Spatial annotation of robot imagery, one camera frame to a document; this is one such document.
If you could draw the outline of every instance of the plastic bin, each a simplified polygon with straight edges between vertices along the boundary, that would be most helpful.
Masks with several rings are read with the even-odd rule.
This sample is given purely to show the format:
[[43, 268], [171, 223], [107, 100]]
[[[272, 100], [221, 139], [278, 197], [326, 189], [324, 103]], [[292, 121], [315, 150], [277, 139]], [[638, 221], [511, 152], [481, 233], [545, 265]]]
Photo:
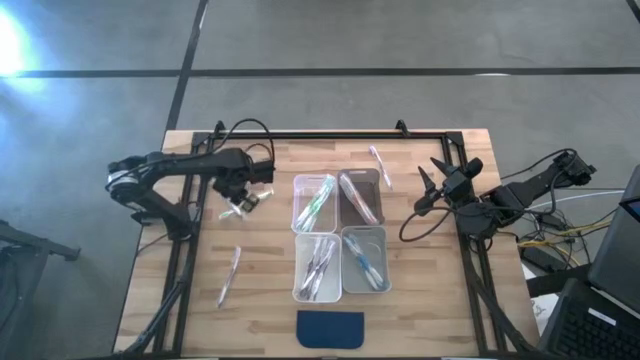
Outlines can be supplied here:
[[[315, 301], [303, 300], [298, 297], [297, 292], [304, 282], [309, 260], [311, 260], [311, 257], [313, 256], [314, 246], [316, 242], [322, 238], [327, 238], [329, 241], [333, 241], [336, 243], [337, 247], [329, 261], [327, 270], [324, 273]], [[305, 233], [296, 236], [295, 246], [296, 272], [292, 292], [293, 298], [302, 303], [334, 303], [340, 300], [342, 297], [342, 241], [340, 240], [340, 237], [335, 234]]]
[[382, 290], [374, 290], [360, 267], [356, 257], [344, 245], [342, 251], [342, 285], [346, 292], [352, 294], [382, 293], [391, 289], [389, 267], [387, 263], [387, 233], [382, 226], [348, 226], [342, 230], [342, 237], [352, 235], [360, 245], [362, 252], [369, 259], [387, 285]]
[[[323, 203], [311, 231], [300, 231], [296, 228], [296, 220], [305, 210], [311, 199], [318, 193], [322, 184], [330, 177], [334, 180], [333, 188], [327, 200]], [[293, 218], [291, 229], [297, 234], [302, 233], [333, 233], [338, 228], [338, 183], [333, 175], [298, 175], [293, 179]]]
[[[376, 169], [343, 169], [338, 172], [338, 179], [341, 174], [349, 176], [364, 202], [367, 203], [373, 215], [380, 222], [380, 225], [384, 224], [382, 202], [380, 200], [380, 172]], [[344, 190], [340, 187], [340, 182], [338, 182], [338, 187], [338, 207], [342, 226], [366, 226], [367, 223], [362, 218], [362, 215], [344, 194]]]

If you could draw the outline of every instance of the blue pad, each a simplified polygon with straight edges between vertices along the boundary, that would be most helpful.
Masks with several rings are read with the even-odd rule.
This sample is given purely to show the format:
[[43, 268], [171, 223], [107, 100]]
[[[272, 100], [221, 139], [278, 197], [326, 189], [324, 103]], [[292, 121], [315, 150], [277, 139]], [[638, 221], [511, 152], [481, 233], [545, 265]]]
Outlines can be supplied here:
[[298, 311], [296, 336], [312, 349], [357, 349], [364, 342], [364, 313]]

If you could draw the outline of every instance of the metal bracket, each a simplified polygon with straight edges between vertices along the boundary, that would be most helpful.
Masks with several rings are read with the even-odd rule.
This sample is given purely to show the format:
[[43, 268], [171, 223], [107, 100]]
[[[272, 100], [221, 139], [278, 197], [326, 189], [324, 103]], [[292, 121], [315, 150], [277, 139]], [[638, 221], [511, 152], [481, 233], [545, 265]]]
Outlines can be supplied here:
[[464, 146], [464, 138], [461, 131], [447, 131], [447, 139], [457, 146]]
[[222, 120], [218, 120], [218, 122], [216, 123], [216, 127], [213, 128], [213, 133], [219, 134], [220, 131], [225, 131], [225, 130], [227, 130], [227, 127], [224, 126], [224, 123], [222, 122]]
[[191, 146], [198, 147], [204, 144], [211, 134], [208, 132], [195, 132], [193, 133], [193, 138], [191, 138]]
[[142, 226], [149, 226], [154, 223], [153, 221], [149, 221], [150, 219], [160, 219], [161, 217], [148, 211], [137, 211], [131, 214], [131, 218]]
[[402, 132], [402, 136], [405, 138], [410, 138], [411, 137], [411, 133], [409, 132], [409, 129], [407, 129], [407, 124], [404, 123], [404, 120], [398, 120], [398, 122], [396, 122], [396, 130], [400, 130]]

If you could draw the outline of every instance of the black cable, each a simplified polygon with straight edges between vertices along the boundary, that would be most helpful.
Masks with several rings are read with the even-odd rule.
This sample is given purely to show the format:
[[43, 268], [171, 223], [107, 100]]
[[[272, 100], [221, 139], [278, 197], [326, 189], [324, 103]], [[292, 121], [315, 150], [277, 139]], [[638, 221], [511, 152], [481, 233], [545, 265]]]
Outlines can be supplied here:
[[233, 131], [242, 123], [245, 122], [254, 122], [258, 125], [260, 125], [264, 131], [267, 133], [267, 137], [269, 138], [269, 143], [271, 144], [271, 160], [273, 160], [274, 164], [276, 162], [276, 148], [273, 145], [273, 137], [271, 136], [271, 133], [269, 132], [269, 129], [267, 128], [267, 125], [265, 125], [262, 121], [257, 120], [257, 119], [252, 119], [252, 118], [247, 118], [247, 119], [242, 119], [240, 121], [238, 121], [237, 123], [235, 123], [235, 125], [233, 125], [233, 127], [227, 132], [227, 134], [222, 138], [222, 140], [220, 141], [220, 143], [218, 144], [218, 146], [214, 147], [212, 152], [216, 152], [218, 149], [220, 149], [229, 139], [229, 136], [231, 136], [231, 133], [233, 133]]
[[[191, 204], [197, 204], [197, 203], [198, 203], [197, 201], [193, 201], [193, 200], [192, 200], [192, 201], [187, 202], [187, 206], [189, 206], [189, 205], [191, 205]], [[196, 211], [196, 213], [195, 213], [195, 215], [193, 216], [193, 219], [191, 219], [191, 221], [195, 221], [195, 220], [197, 220], [198, 215], [200, 215], [200, 212], [201, 212], [200, 210], [201, 210], [201, 209], [202, 209], [202, 208], [198, 206], [198, 211]], [[142, 246], [140, 249], [138, 249], [138, 251], [136, 252], [136, 257], [137, 257], [138, 255], [140, 255], [140, 253], [141, 253], [144, 249], [148, 248], [149, 246], [151, 246], [151, 245], [153, 245], [153, 244], [157, 243], [158, 241], [160, 241], [160, 240], [162, 240], [162, 239], [164, 239], [164, 238], [166, 238], [166, 237], [168, 237], [168, 236], [169, 236], [169, 233], [166, 233], [166, 234], [161, 235], [161, 236], [157, 237], [156, 239], [152, 240], [152, 241], [151, 241], [151, 242], [149, 242], [148, 244], [145, 244], [145, 245], [144, 245], [144, 246]]]
[[512, 233], [511, 231], [496, 231], [496, 234], [511, 235], [515, 238], [516, 242], [520, 241], [520, 237], [518, 236], [518, 234]]
[[584, 236], [581, 232], [578, 231], [578, 235], [580, 236], [580, 241], [582, 242], [582, 249], [587, 256], [587, 264], [591, 264], [591, 254], [589, 254], [589, 248], [587, 248], [587, 241], [584, 239]]
[[166, 234], [164, 234], [164, 235], [162, 235], [162, 236], [159, 236], [159, 237], [157, 237], [155, 240], [151, 241], [150, 243], [145, 244], [143, 247], [141, 247], [140, 249], [138, 249], [138, 252], [136, 253], [136, 256], [140, 255], [140, 253], [142, 252], [142, 250], [144, 250], [144, 249], [148, 248], [149, 246], [151, 246], [151, 245], [153, 245], [153, 244], [157, 243], [158, 241], [160, 241], [160, 240], [162, 240], [162, 239], [166, 238], [167, 236], [169, 236], [169, 233], [166, 233]]
[[[489, 239], [485, 239], [485, 241], [486, 240], [489, 240], [489, 245], [486, 246], [485, 251], [489, 251], [489, 250], [491, 250], [491, 247], [493, 247], [493, 238], [490, 237]], [[473, 246], [471, 246], [471, 244], [476, 244], [476, 248], [474, 249]], [[478, 253], [478, 248], [477, 248], [478, 244], [479, 244], [478, 241], [471, 241], [469, 243], [469, 250], [471, 250], [472, 253], [477, 254]]]
[[431, 208], [431, 210], [444, 210], [447, 213], [444, 214], [444, 216], [440, 220], [438, 220], [438, 222], [435, 225], [433, 225], [431, 227], [431, 229], [427, 230], [426, 232], [424, 232], [424, 233], [422, 233], [422, 234], [420, 234], [420, 235], [418, 235], [416, 237], [405, 239], [404, 236], [402, 235], [402, 233], [404, 232], [404, 228], [409, 224], [411, 219], [413, 219], [414, 217], [416, 217], [418, 215], [417, 212], [414, 212], [413, 214], [409, 215], [407, 220], [405, 220], [402, 223], [402, 225], [400, 226], [400, 232], [398, 233], [398, 237], [400, 238], [400, 241], [412, 242], [412, 241], [420, 240], [423, 237], [430, 235], [432, 232], [434, 232], [438, 228], [438, 226], [442, 225], [442, 223], [447, 218], [447, 216], [449, 216], [449, 214], [451, 214], [452, 212], [455, 212], [455, 210], [453, 210], [451, 208], [447, 208], [447, 207], [433, 207], [433, 208]]
[[563, 254], [560, 250], [555, 248], [555, 245], [547, 245], [547, 247], [549, 247], [550, 249], [552, 249], [553, 251], [556, 252], [556, 254], [558, 254], [558, 256], [560, 256], [560, 259], [562, 259], [562, 261], [565, 262], [565, 264], [569, 265], [569, 268], [573, 269], [573, 265], [571, 265], [571, 259], [570, 258], [566, 258], [565, 254]]
[[578, 153], [577, 151], [575, 151], [574, 149], [571, 149], [571, 148], [560, 149], [558, 151], [554, 151], [551, 154], [549, 154], [549, 155], [543, 157], [542, 159], [536, 161], [535, 163], [533, 163], [533, 165], [529, 166], [528, 168], [520, 170], [520, 171], [517, 171], [517, 172], [514, 172], [513, 174], [505, 175], [505, 176], [501, 177], [500, 180], [508, 179], [510, 177], [514, 177], [516, 175], [520, 175], [520, 174], [522, 174], [524, 172], [527, 172], [527, 171], [533, 169], [534, 167], [540, 165], [540, 163], [542, 163], [543, 161], [547, 160], [548, 158], [550, 158], [550, 157], [552, 157], [554, 155], [560, 154], [562, 152], [565, 152], [565, 151], [572, 151], [574, 154]]
[[263, 143], [251, 144], [246, 149], [244, 149], [244, 152], [249, 153], [249, 150], [253, 149], [256, 146], [260, 146], [260, 147], [264, 148], [265, 150], [267, 150], [267, 154], [269, 154], [269, 158], [273, 159], [273, 154], [271, 153], [271, 150], [267, 147], [267, 145], [265, 145]]
[[[577, 154], [574, 155], [573, 160], [571, 162], [575, 161], [576, 157], [577, 157]], [[549, 195], [551, 196], [551, 209], [549, 209], [547, 211], [543, 211], [539, 215], [551, 215], [556, 211], [556, 205], [557, 204], [556, 204], [556, 192], [555, 192], [555, 189], [556, 189], [556, 181], [558, 180], [560, 175], [562, 175], [562, 171], [558, 172], [553, 177], [553, 179], [551, 179], [551, 185], [549, 186]]]
[[571, 256], [573, 255], [573, 243], [569, 243], [569, 260], [567, 261], [567, 265], [564, 267], [565, 270], [569, 268], [571, 265]]
[[522, 236], [520, 236], [520, 240], [524, 240], [524, 241], [529, 241], [529, 240], [535, 240], [538, 236], [542, 235], [542, 232], [544, 232], [543, 230], [533, 230], [530, 233], [524, 234]]
[[618, 210], [618, 207], [616, 207], [615, 209], [613, 209], [613, 210], [609, 211], [605, 216], [601, 217], [600, 219], [598, 219], [598, 220], [596, 220], [596, 221], [594, 221], [594, 222], [592, 222], [592, 223], [589, 223], [589, 224], [580, 225], [580, 226], [578, 226], [578, 227], [585, 227], [585, 226], [595, 225], [595, 224], [597, 224], [597, 223], [599, 223], [599, 222], [603, 221], [604, 219], [608, 218], [611, 214], [615, 213], [615, 212], [616, 212], [616, 210]]

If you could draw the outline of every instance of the wooden table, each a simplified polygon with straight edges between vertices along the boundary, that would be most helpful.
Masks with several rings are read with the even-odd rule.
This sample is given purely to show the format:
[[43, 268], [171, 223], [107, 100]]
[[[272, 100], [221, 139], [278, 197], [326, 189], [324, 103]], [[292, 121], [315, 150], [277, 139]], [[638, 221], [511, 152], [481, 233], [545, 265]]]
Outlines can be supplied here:
[[[469, 159], [484, 162], [474, 179], [476, 193], [500, 184], [489, 133], [462, 130]], [[165, 152], [187, 153], [192, 131], [169, 131]], [[255, 141], [230, 141], [246, 147]], [[294, 239], [291, 231], [293, 178], [298, 174], [336, 174], [343, 168], [376, 168], [368, 152], [375, 144], [393, 181], [391, 192], [381, 181], [384, 224], [388, 236], [389, 272], [393, 289], [379, 295], [344, 293], [336, 304], [302, 305], [294, 301]], [[412, 212], [424, 188], [417, 172], [422, 166], [436, 184], [443, 175], [429, 161], [442, 159], [436, 140], [276, 140], [275, 195], [251, 214], [250, 220], [219, 221], [226, 210], [220, 196], [208, 191], [204, 210], [183, 356], [441, 356], [475, 355], [477, 352], [465, 288], [460, 249], [453, 217], [428, 238], [403, 243], [401, 223]], [[260, 148], [254, 158], [266, 157]], [[165, 178], [156, 190], [178, 201], [182, 177]], [[408, 235], [424, 232], [442, 216], [417, 218]], [[144, 229], [140, 246], [165, 233], [164, 226]], [[489, 251], [498, 299], [514, 325], [535, 344], [538, 332], [531, 302], [512, 237], [498, 235]], [[223, 309], [216, 299], [230, 268], [234, 247], [242, 247], [235, 281]], [[135, 262], [116, 350], [126, 348], [157, 310], [170, 252], [169, 241], [147, 248]], [[307, 349], [295, 336], [300, 309], [364, 311], [365, 342], [357, 350]], [[174, 310], [167, 339], [173, 336]], [[488, 315], [488, 338], [493, 339]]]

